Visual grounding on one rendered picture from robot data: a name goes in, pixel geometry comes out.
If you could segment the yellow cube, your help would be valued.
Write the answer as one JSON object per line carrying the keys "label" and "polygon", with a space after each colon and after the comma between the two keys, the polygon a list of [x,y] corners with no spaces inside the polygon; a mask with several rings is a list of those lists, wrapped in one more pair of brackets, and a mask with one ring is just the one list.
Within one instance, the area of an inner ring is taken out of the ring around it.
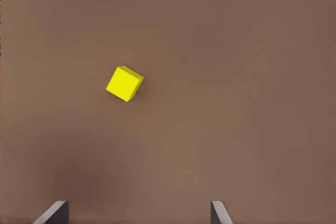
{"label": "yellow cube", "polygon": [[114,94],[125,102],[129,102],[138,91],[144,76],[126,66],[117,67],[106,91]]}

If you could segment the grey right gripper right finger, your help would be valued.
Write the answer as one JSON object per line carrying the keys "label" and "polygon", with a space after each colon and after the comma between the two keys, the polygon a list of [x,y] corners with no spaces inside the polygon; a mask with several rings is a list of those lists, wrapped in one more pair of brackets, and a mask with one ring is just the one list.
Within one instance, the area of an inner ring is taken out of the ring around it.
{"label": "grey right gripper right finger", "polygon": [[211,224],[233,224],[222,201],[211,201]]}

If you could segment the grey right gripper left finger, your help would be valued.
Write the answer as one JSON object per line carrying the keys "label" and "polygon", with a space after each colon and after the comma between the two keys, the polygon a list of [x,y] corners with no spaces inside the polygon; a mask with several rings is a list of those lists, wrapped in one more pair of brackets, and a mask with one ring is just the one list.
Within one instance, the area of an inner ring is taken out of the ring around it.
{"label": "grey right gripper left finger", "polygon": [[33,224],[69,224],[69,204],[57,201],[47,209]]}

